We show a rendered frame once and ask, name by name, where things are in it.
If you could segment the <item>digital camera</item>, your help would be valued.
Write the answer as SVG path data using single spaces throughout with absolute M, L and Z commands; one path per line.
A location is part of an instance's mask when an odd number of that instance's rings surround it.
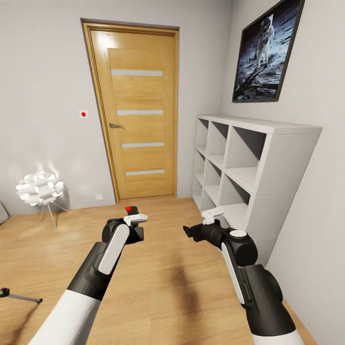
M 126 207 L 126 211 L 128 213 L 127 216 L 138 214 L 138 208 L 136 206 Z M 132 226 L 133 228 L 138 228 L 138 224 L 133 224 Z

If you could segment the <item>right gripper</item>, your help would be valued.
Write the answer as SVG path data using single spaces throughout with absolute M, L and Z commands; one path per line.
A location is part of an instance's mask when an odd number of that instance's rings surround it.
M 206 240 L 209 243 L 213 244 L 212 240 L 211 240 L 211 236 L 214 230 L 221 228 L 220 225 L 220 220 L 215 219 L 214 220 L 214 224 L 199 224 L 196 226 L 192 226 L 192 227 L 187 227 L 187 226 L 183 226 L 183 229 L 186 233 L 186 235 L 188 237 L 192 237 L 193 236 L 193 240 L 195 242 L 200 242 L 202 240 Z

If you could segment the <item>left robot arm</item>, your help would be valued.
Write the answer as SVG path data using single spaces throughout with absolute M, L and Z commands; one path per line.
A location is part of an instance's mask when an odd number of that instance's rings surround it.
M 125 245 L 144 241 L 147 216 L 109 219 L 66 291 L 28 345 L 86 345 L 97 311 Z

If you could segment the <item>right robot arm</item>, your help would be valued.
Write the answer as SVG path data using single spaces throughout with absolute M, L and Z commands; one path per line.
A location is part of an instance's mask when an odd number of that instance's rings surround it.
M 246 309 L 254 345 L 305 345 L 291 316 L 283 305 L 283 295 L 276 278 L 262 264 L 254 265 L 258 250 L 243 230 L 223 229 L 215 216 L 222 207 L 201 214 L 202 224 L 183 229 L 195 242 L 206 240 L 222 251 L 235 291 Z

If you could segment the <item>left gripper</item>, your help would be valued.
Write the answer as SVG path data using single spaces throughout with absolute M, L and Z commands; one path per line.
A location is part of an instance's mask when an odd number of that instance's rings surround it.
M 143 227 L 130 228 L 130 229 L 132 230 L 132 238 L 128 242 L 128 244 L 136 243 L 136 242 L 139 242 L 139 241 L 144 241 Z

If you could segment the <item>camera tripod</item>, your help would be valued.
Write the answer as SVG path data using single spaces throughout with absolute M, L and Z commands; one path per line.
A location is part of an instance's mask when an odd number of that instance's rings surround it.
M 9 298 L 13 298 L 13 299 L 24 299 L 24 300 L 30 300 L 30 301 L 34 301 L 34 302 L 42 302 L 43 299 L 33 299 L 33 298 L 29 298 L 29 297 L 24 297 L 24 296 L 19 296 L 19 295 L 15 295 L 15 294 L 10 294 L 10 289 L 9 288 L 3 288 L 0 290 L 0 298 L 3 297 L 9 297 Z

